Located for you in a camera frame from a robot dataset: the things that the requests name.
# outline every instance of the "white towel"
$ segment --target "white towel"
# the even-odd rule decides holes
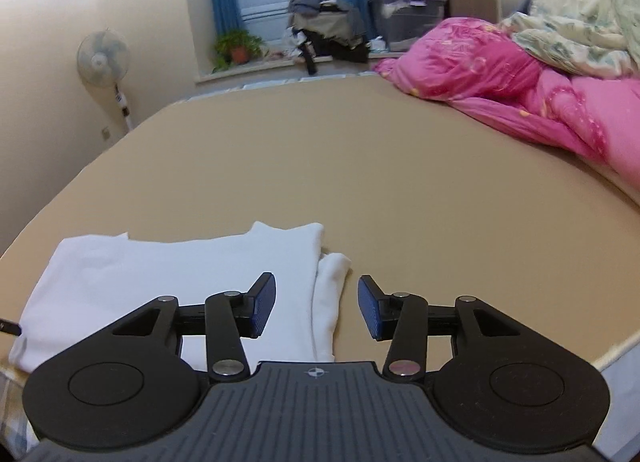
[[[265,271],[276,302],[262,336],[243,339],[252,370],[266,360],[331,362],[338,302],[350,260],[321,256],[322,226],[274,229],[256,222],[244,235],[173,244],[126,235],[65,239],[22,312],[10,361],[33,371],[117,318],[161,296],[180,305],[223,291],[247,291]],[[184,337],[182,358],[206,370],[203,336]]]

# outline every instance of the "plastic storage box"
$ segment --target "plastic storage box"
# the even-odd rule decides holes
[[[369,0],[373,20],[390,51],[407,51],[444,18],[446,0]]]

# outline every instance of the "fan stand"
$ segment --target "fan stand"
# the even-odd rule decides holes
[[[124,122],[127,124],[127,133],[133,130],[133,121],[131,120],[129,106],[127,105],[127,98],[124,96],[120,89],[118,88],[118,84],[114,85],[116,91],[116,101],[122,111],[122,116],[124,117]]]

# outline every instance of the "pink blanket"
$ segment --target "pink blanket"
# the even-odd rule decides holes
[[[640,188],[640,80],[568,78],[471,18],[444,20],[375,70],[505,134],[606,162]]]

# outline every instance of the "potted plant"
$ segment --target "potted plant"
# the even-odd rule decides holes
[[[232,29],[221,35],[214,46],[217,55],[216,69],[221,68],[222,60],[225,63],[233,62],[242,65],[252,58],[262,56],[263,41],[259,36],[254,36],[246,29]]]

